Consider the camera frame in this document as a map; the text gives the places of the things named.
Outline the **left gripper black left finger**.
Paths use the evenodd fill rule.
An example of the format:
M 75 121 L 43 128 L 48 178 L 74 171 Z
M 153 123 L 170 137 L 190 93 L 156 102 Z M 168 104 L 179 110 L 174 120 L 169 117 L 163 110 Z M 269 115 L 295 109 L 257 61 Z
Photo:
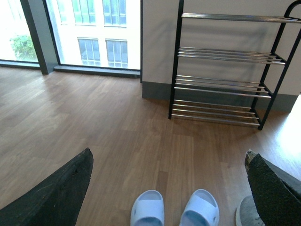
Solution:
M 80 152 L 0 210 L 2 226 L 74 226 L 90 184 L 93 154 Z

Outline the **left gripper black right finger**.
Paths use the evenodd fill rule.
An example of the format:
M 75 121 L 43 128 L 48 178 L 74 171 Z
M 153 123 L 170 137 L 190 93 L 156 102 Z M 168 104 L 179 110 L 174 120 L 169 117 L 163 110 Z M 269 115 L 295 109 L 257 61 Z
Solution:
M 257 213 L 267 226 L 301 224 L 301 181 L 251 149 L 245 168 Z

